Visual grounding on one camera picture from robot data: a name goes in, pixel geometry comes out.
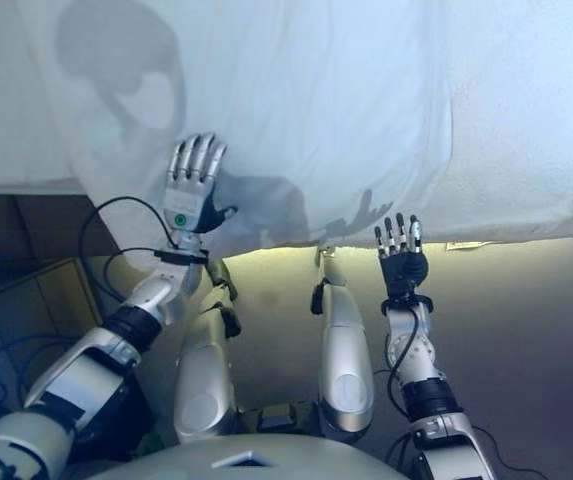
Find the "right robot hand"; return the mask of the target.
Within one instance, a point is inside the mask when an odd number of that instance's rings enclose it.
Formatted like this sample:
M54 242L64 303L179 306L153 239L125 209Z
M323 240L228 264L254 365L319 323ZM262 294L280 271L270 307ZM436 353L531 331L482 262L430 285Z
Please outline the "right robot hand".
M374 235L388 297L410 297L429 272L421 222L415 215L406 218L398 212L384 219L384 228L376 226Z

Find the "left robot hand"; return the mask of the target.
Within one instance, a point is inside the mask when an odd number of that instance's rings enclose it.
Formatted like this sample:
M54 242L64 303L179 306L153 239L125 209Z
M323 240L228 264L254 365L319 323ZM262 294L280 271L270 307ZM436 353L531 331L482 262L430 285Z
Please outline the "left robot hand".
M193 134L175 147L166 171L163 194L165 221L177 248L218 229L237 207L216 206L215 187L227 144L214 133Z

